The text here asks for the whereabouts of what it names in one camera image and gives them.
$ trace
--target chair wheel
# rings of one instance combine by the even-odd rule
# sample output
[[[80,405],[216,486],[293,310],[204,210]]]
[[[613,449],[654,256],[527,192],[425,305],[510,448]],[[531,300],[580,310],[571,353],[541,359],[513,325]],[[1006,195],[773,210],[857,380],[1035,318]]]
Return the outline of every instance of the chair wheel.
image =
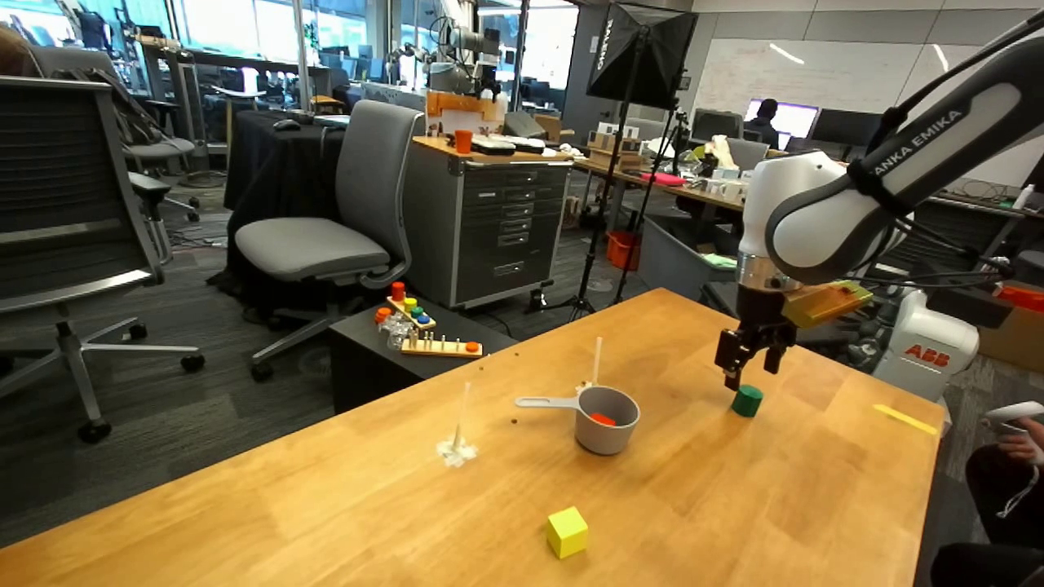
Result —
[[[267,382],[272,374],[273,374],[272,367],[250,367],[250,380],[253,380],[253,382]]]
[[[147,335],[151,335],[151,331],[139,325],[139,322],[135,322],[135,325],[127,331],[127,338],[131,338],[131,343],[147,338]]]
[[[89,422],[78,427],[78,441],[80,445],[102,445],[105,437],[112,434],[112,423],[108,422]]]
[[[182,373],[200,373],[204,367],[204,356],[187,356]]]

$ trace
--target green block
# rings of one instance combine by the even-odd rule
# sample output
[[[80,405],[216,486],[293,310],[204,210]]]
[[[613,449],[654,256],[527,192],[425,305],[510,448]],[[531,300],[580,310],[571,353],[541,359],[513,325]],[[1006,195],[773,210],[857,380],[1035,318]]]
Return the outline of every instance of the green block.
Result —
[[[588,548],[588,523],[580,510],[561,510],[547,517],[547,544],[554,559],[571,559]]]
[[[753,417],[759,408],[759,388],[753,386],[739,386],[736,398],[732,403],[732,412],[736,412],[739,417]]]

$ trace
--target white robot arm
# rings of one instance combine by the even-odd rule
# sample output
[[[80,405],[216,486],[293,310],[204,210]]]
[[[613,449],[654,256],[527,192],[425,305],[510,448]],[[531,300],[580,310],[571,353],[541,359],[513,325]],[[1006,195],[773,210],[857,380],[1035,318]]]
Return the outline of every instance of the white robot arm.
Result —
[[[987,60],[976,75],[847,167],[810,154],[753,169],[739,241],[739,325],[721,334],[715,356],[726,388],[739,386],[758,350],[767,350],[767,373],[776,373],[796,343],[796,325],[783,318],[787,293],[869,267],[893,246],[915,204],[1042,132],[1044,41],[1025,41],[1042,26],[1044,15],[1035,15],[991,42],[973,60]]]

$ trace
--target lamp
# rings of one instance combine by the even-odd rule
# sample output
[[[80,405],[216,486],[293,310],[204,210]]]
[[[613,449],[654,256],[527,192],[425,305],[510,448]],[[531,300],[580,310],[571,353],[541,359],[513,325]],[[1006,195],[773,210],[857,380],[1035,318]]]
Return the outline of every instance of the lamp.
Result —
[[[628,106],[674,110],[674,93],[683,83],[683,65],[684,65],[695,21],[698,21],[695,15],[611,4],[608,21],[603,21],[603,37],[601,37],[601,53],[593,60],[593,73],[589,73],[589,84],[588,84],[588,94],[620,100],[620,125],[617,125],[620,132],[613,137],[613,154],[611,154],[611,169],[608,169],[601,204],[608,204],[611,188],[613,188],[613,169],[620,160],[620,143],[623,143]],[[603,219],[593,222],[589,233],[593,234],[588,246],[580,291],[574,300],[566,300],[577,310],[593,310],[588,300],[588,282],[589,282],[597,241],[603,240]]]

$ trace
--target wooden table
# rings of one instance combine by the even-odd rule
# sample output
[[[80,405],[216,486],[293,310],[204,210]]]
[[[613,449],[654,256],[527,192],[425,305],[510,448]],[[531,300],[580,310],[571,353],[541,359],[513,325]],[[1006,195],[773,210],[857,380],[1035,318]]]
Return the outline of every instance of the wooden table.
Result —
[[[778,583],[911,587],[936,405],[806,350],[736,417],[711,367],[726,318],[641,293],[465,370],[248,449],[0,550],[4,583]],[[641,405],[620,457],[571,441],[589,374]],[[438,445],[473,382],[448,471]],[[545,517],[577,505],[589,548],[556,562]]]
[[[577,169],[585,172],[593,172],[593,176],[611,176],[611,162],[603,160],[580,160],[574,162]],[[623,187],[635,187],[635,188],[647,188],[647,180],[635,176],[635,172],[613,172],[617,184]],[[715,206],[715,210],[732,210],[732,212],[739,212],[744,210],[744,198],[736,195],[715,195],[707,188],[690,188],[690,187],[653,187],[654,192],[666,192],[666,195],[678,195],[678,198],[695,198],[695,204],[705,204],[705,206]]]

